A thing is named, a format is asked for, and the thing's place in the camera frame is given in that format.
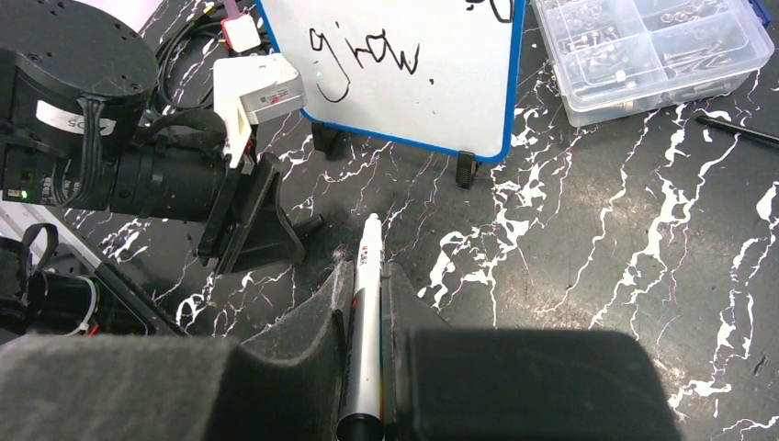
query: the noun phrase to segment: plastic storage box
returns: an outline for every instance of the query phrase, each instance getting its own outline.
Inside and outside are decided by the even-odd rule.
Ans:
[[[747,0],[533,0],[575,127],[724,95],[773,53]]]

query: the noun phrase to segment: black handwriting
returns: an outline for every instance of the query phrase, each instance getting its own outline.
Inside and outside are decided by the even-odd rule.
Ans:
[[[398,57],[398,55],[395,53],[395,50],[392,49],[392,46],[390,46],[390,42],[387,41],[387,31],[385,29],[382,29],[381,33],[378,35],[367,35],[365,39],[366,42],[365,48],[355,49],[354,47],[352,47],[352,43],[350,43],[349,40],[345,40],[345,41],[346,44],[349,46],[349,50],[352,51],[352,54],[355,56],[355,60],[357,60],[357,64],[359,64],[362,69],[365,69],[365,67],[363,66],[363,63],[360,60],[360,54],[369,53],[370,56],[373,58],[374,62],[382,62],[384,61],[384,58],[387,56],[387,53],[389,53],[389,55],[395,61],[395,64],[398,65],[398,69],[401,70],[405,69],[411,75],[416,73],[416,67],[419,64],[419,43],[417,43],[416,45],[416,52],[413,55],[413,62],[409,62],[408,60],[406,60],[406,53],[404,51],[401,51],[401,56]],[[371,46],[371,42],[379,43],[381,45],[381,48],[378,50],[378,53]]]
[[[478,5],[481,3],[484,3],[485,0],[465,0],[466,3],[469,4],[467,7],[468,11],[473,10],[474,5]],[[505,5],[508,5],[508,17],[505,17],[501,10],[498,8],[498,3],[500,2],[507,2]],[[514,22],[514,0],[490,0],[490,7],[492,8],[492,13],[495,15],[495,18],[498,20],[499,23],[513,23]]]
[[[346,90],[344,90],[344,93],[338,97],[338,98],[330,98],[327,95],[325,95],[324,91],[322,90],[322,87],[319,85],[319,80],[317,80],[317,89],[319,89],[319,93],[322,94],[322,97],[324,99],[330,101],[331,103],[340,103],[341,101],[346,98],[347,95],[349,95],[349,87],[352,85],[352,80],[349,78],[349,75],[346,74],[346,70],[344,70],[344,67],[341,65],[341,61],[338,60],[338,57],[335,55],[335,52],[333,51],[333,47],[330,46],[330,41],[327,40],[327,37],[324,36],[324,33],[319,33],[314,28],[309,29],[309,40],[311,43],[311,49],[317,52],[321,52],[322,49],[324,49],[325,46],[327,46],[327,51],[333,56],[333,59],[338,64],[338,68],[341,69],[341,74],[344,75],[344,78],[346,79]]]

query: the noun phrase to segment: wire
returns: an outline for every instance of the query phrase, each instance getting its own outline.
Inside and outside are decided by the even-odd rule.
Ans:
[[[74,206],[88,201],[100,179],[101,165],[103,162],[103,143],[100,133],[100,116],[106,107],[106,102],[100,98],[82,96],[77,100],[84,111],[84,138],[81,148],[81,167],[79,188],[75,183],[71,187],[71,196],[66,197],[64,192],[65,177],[72,165],[72,161],[57,160],[51,171],[51,181],[55,204],[62,208]]]

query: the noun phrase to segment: marble surface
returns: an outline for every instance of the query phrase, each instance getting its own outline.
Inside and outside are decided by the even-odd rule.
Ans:
[[[144,38],[158,44],[200,3],[166,0]],[[387,257],[454,325],[628,333],[654,360],[687,439],[779,439],[779,151],[694,122],[709,114],[779,131],[779,58],[730,96],[574,129],[527,13],[514,147],[470,191],[439,153],[352,136],[325,157],[294,113],[265,124],[259,145],[288,169],[290,218],[326,217],[300,265],[216,277],[181,222],[66,218],[188,332],[245,340],[354,258],[376,212]],[[177,61],[182,99],[202,91],[220,51],[208,44]]]

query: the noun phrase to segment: white marker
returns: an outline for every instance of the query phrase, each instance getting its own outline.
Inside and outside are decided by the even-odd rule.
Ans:
[[[349,321],[344,391],[336,434],[340,441],[380,441],[381,403],[381,220],[366,221],[356,262],[355,296]]]

